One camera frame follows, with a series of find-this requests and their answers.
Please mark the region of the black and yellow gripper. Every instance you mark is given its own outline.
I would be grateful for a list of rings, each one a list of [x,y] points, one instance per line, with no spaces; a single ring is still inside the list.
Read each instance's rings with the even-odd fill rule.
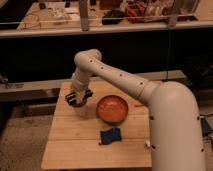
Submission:
[[[90,89],[79,92],[71,92],[65,96],[65,101],[73,107],[81,107],[86,102],[87,99],[93,95],[93,92]]]

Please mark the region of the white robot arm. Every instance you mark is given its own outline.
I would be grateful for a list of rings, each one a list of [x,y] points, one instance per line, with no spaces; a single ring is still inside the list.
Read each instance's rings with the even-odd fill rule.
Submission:
[[[97,49],[77,53],[74,63],[71,91],[78,115],[86,114],[84,96],[90,77],[97,75],[149,108],[152,171],[207,171],[198,104],[189,88],[111,67]]]

